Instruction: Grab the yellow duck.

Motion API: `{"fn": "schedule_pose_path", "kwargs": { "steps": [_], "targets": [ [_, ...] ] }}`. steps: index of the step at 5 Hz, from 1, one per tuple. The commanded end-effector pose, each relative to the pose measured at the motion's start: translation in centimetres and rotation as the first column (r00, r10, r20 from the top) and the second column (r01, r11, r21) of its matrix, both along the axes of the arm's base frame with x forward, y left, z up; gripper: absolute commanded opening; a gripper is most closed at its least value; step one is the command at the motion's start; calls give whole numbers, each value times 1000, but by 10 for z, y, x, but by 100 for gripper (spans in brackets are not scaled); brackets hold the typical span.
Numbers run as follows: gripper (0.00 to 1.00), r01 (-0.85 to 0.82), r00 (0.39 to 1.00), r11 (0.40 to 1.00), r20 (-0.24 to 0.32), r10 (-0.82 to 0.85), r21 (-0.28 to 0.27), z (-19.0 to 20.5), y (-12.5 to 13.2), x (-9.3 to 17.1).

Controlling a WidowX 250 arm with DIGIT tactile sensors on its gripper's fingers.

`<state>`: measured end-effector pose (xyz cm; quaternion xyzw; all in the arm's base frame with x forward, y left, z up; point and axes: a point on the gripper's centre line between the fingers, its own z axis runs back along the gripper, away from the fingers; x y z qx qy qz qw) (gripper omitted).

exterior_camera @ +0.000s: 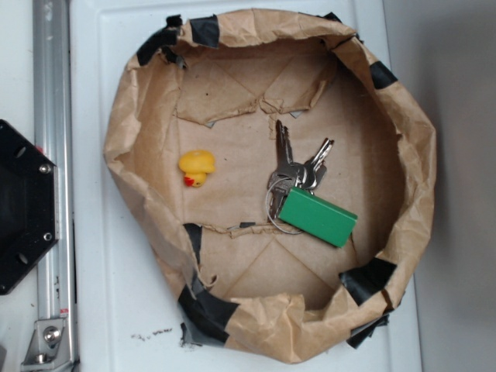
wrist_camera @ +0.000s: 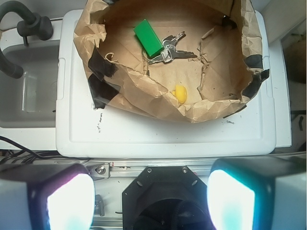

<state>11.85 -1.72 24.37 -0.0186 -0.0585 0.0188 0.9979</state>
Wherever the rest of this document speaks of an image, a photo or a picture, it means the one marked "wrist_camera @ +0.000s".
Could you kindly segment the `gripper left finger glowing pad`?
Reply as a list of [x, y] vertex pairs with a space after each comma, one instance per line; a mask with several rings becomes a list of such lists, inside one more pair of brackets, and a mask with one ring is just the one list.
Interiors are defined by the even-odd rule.
[[2, 230], [88, 230], [94, 216], [94, 181], [75, 164], [2, 164]]

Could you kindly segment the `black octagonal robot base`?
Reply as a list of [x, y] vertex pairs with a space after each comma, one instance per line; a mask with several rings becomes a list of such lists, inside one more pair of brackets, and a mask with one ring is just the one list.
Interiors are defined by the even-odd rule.
[[125, 230], [213, 230], [207, 185], [193, 172], [141, 172], [122, 192]]

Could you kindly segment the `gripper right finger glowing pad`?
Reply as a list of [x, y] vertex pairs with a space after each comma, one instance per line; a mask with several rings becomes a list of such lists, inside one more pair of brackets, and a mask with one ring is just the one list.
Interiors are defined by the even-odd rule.
[[207, 204], [218, 230], [305, 230], [306, 158], [219, 158], [208, 177]]

